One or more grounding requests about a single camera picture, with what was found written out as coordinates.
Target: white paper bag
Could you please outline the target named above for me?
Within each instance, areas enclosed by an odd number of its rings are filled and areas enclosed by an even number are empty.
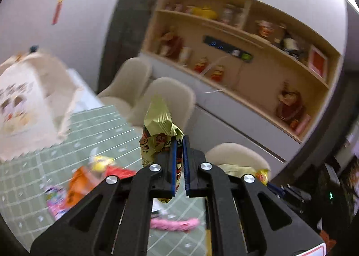
[[[0,160],[61,143],[79,96],[65,66],[33,53],[0,65]]]

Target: green checkered tablecloth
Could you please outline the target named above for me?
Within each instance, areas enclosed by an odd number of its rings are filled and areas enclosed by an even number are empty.
[[[73,114],[62,144],[0,164],[0,213],[23,246],[29,250],[34,239],[54,222],[47,211],[44,186],[67,187],[72,173],[88,163],[95,147],[99,154],[114,158],[116,165],[139,170],[140,136],[114,106],[105,106]],[[181,184],[176,197],[164,208],[170,219],[197,217],[202,225],[188,234],[152,230],[148,255],[203,256],[202,200],[187,198]]]

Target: pink fuzzy toy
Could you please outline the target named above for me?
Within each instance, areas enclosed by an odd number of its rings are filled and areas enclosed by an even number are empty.
[[[187,232],[195,229],[200,224],[200,220],[191,218],[188,220],[167,220],[153,218],[151,219],[151,229],[168,230],[171,232]]]

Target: metal screw head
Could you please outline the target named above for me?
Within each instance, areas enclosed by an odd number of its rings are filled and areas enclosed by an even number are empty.
[[[251,174],[245,174],[244,177],[243,177],[243,180],[247,183],[253,183],[255,178],[253,175]]]
[[[117,182],[117,177],[114,175],[108,176],[106,178],[106,183],[107,184],[115,184]]]
[[[150,170],[151,170],[152,172],[160,171],[160,170],[161,170],[161,165],[159,165],[159,164],[152,164],[152,165],[150,166]]]
[[[204,163],[201,164],[201,168],[203,170],[211,170],[212,169],[212,164],[208,163],[208,162],[204,162]]]

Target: black sign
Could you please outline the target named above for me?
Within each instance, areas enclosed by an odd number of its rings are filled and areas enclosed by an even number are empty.
[[[208,36],[208,35],[204,36],[203,42],[209,46],[212,46],[216,49],[224,51],[224,52],[228,53],[229,55],[239,58],[242,61],[245,61],[246,63],[250,63],[253,59],[253,56],[250,53],[243,51],[241,49],[238,49],[237,47],[232,46],[228,43],[225,43],[221,40],[217,40],[211,36]]]

